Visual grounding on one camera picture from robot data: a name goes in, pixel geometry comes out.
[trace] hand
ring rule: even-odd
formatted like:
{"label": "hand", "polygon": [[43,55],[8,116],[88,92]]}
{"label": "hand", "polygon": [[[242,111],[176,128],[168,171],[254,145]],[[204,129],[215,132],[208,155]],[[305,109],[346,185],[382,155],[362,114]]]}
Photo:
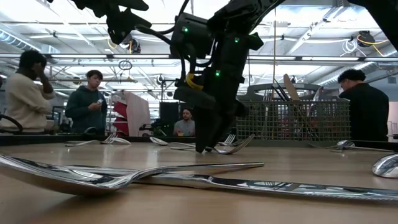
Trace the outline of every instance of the hand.
{"label": "hand", "polygon": [[44,67],[41,63],[35,63],[32,67],[32,70],[36,73],[39,78],[45,77]]}
{"label": "hand", "polygon": [[88,106],[89,110],[99,110],[101,109],[102,103],[92,103],[91,105]]}

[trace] ceiling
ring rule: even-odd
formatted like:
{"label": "ceiling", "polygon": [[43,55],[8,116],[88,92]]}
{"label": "ceiling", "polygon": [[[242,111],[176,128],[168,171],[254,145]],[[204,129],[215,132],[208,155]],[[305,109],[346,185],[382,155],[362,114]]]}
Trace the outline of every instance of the ceiling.
{"label": "ceiling", "polygon": [[[153,23],[154,30],[166,30],[173,26],[174,17],[178,14],[183,0],[150,0],[146,12],[133,11],[133,13]],[[228,0],[191,0],[185,12],[196,16],[210,18],[215,11],[223,7]],[[264,45],[250,55],[273,55],[274,38],[276,55],[291,56],[323,56],[323,57],[382,57],[394,56],[395,49],[380,30],[377,23],[368,11],[359,6],[337,8],[337,0],[301,0],[286,1],[269,13],[261,24],[255,29]],[[339,9],[341,14],[330,15]],[[108,43],[106,18],[97,18],[90,9],[83,11],[76,8],[72,1],[55,0],[48,4],[45,0],[13,0],[0,2],[0,30],[9,29],[26,42],[44,47],[52,46],[60,54],[128,54],[128,49]],[[376,39],[379,54],[373,47],[359,47],[348,42],[351,37],[358,35],[361,30],[369,30]],[[141,54],[169,54],[169,47],[153,36],[133,31],[133,36],[141,45]],[[21,53],[22,50],[0,41],[0,53]],[[164,78],[175,79],[180,76],[180,64],[171,59],[130,59],[133,64],[130,70],[121,71],[118,64],[121,60],[104,61],[103,59],[60,59],[52,67],[52,80],[60,93],[69,94],[77,87],[70,80],[73,77],[85,77],[91,69],[103,72],[106,80],[101,87],[105,90],[134,90],[143,98],[151,102],[158,101],[160,85],[157,84],[159,75]],[[8,71],[17,65],[17,60],[0,57],[0,72],[7,76]],[[362,66],[363,63],[345,63],[344,61],[324,60],[322,62],[287,63],[272,60],[248,63],[243,76],[246,82],[240,86],[239,91],[244,93],[248,85],[270,83],[275,75],[280,80],[284,74],[295,75],[299,82],[325,85],[333,84],[336,74],[344,69]],[[369,73],[376,70],[391,71],[395,65],[391,63],[369,62],[368,66],[374,67]],[[116,82],[116,80],[135,79],[138,82]],[[155,90],[149,95],[146,91]]]}

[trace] man in white sweater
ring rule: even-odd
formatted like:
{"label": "man in white sweater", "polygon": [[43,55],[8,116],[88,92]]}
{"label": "man in white sweater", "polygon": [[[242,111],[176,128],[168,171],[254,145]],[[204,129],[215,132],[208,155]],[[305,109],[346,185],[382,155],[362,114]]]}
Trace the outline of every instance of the man in white sweater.
{"label": "man in white sweater", "polygon": [[[47,125],[45,115],[52,111],[48,100],[55,97],[54,90],[44,74],[46,58],[37,51],[28,50],[19,59],[19,69],[7,79],[5,115],[14,118],[24,128],[24,133],[42,133]],[[17,131],[10,121],[0,120],[0,128]]]}

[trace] wire mesh basket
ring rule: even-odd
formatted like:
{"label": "wire mesh basket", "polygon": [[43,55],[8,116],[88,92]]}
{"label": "wire mesh basket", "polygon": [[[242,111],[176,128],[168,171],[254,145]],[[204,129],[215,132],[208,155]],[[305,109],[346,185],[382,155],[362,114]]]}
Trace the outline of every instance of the wire mesh basket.
{"label": "wire mesh basket", "polygon": [[341,141],[350,139],[349,101],[246,101],[249,115],[238,118],[238,139]]}

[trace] seated man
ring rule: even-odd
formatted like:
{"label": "seated man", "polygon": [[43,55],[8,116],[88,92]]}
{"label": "seated man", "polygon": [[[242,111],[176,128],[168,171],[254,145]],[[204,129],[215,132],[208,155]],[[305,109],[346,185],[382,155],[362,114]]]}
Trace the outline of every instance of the seated man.
{"label": "seated man", "polygon": [[174,134],[178,136],[195,136],[195,122],[189,109],[182,112],[182,120],[174,125]]}
{"label": "seated man", "polygon": [[350,100],[351,139],[388,141],[388,96],[365,83],[365,78],[360,70],[347,70],[338,77],[344,90],[340,98]]}
{"label": "seated man", "polygon": [[[19,59],[17,72],[7,79],[5,115],[22,125],[25,133],[42,133],[47,125],[45,115],[51,113],[48,100],[55,97],[54,90],[44,74],[47,64],[45,57],[37,51],[28,50]],[[40,79],[41,85],[34,80]],[[14,124],[6,119],[0,121],[5,131],[17,131]]]}
{"label": "seated man", "polygon": [[79,87],[70,95],[65,116],[72,119],[74,133],[83,133],[94,127],[97,134],[104,135],[108,106],[104,95],[98,91],[103,76],[97,70],[89,71],[86,76],[87,86]]}

